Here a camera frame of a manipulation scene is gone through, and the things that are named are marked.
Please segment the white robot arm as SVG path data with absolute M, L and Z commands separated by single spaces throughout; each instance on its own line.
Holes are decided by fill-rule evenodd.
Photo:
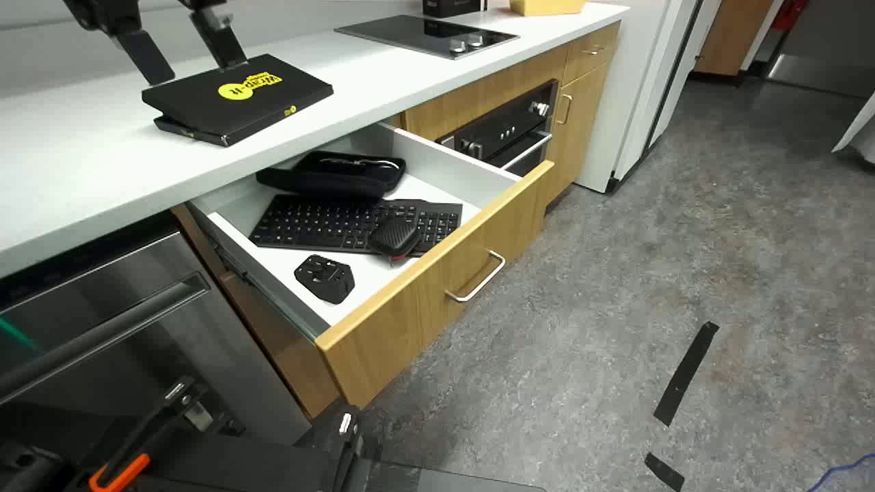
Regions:
M 139 0 L 62 0 L 83 29 L 99 29 L 113 37 L 144 77 L 147 85 L 161 85 L 174 77 L 169 59 L 141 24 Z M 189 22 L 207 46 L 218 69 L 233 69 L 247 59 L 243 46 L 228 16 L 215 7 L 228 0 L 178 0 L 189 12 Z

